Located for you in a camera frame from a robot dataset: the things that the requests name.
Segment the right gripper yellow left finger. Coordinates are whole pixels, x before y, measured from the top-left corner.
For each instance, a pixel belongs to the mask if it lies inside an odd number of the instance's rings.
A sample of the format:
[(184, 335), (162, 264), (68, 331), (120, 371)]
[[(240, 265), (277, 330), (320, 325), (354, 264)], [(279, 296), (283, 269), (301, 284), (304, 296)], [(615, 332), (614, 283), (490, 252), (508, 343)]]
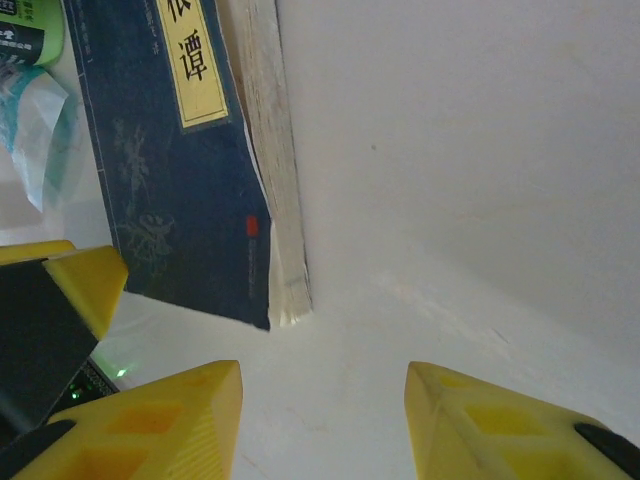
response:
[(0, 451), (0, 480), (231, 480), (240, 364), (214, 361), (60, 411)]

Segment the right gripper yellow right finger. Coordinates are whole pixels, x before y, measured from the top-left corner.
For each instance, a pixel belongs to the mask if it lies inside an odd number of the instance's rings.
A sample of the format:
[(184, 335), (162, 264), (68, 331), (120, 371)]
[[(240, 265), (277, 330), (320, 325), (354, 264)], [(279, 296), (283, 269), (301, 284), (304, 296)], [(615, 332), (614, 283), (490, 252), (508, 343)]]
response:
[(412, 361), (404, 389), (417, 480), (640, 480), (640, 447), (579, 412)]

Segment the dark blue book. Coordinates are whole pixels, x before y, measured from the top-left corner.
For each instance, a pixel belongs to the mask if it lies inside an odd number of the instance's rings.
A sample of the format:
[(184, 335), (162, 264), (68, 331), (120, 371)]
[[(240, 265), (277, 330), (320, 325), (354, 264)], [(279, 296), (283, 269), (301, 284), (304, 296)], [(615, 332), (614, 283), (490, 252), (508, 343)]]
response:
[(62, 0), (130, 293), (262, 330), (312, 308), (278, 0)]

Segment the clear teal plastic packet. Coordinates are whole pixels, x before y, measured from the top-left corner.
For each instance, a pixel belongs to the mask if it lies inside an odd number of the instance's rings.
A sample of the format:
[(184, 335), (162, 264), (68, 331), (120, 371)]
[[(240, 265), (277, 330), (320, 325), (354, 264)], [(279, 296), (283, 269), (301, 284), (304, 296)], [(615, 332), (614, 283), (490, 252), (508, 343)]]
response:
[(72, 98), (45, 69), (0, 65), (0, 145), (40, 212), (63, 195), (74, 126)]

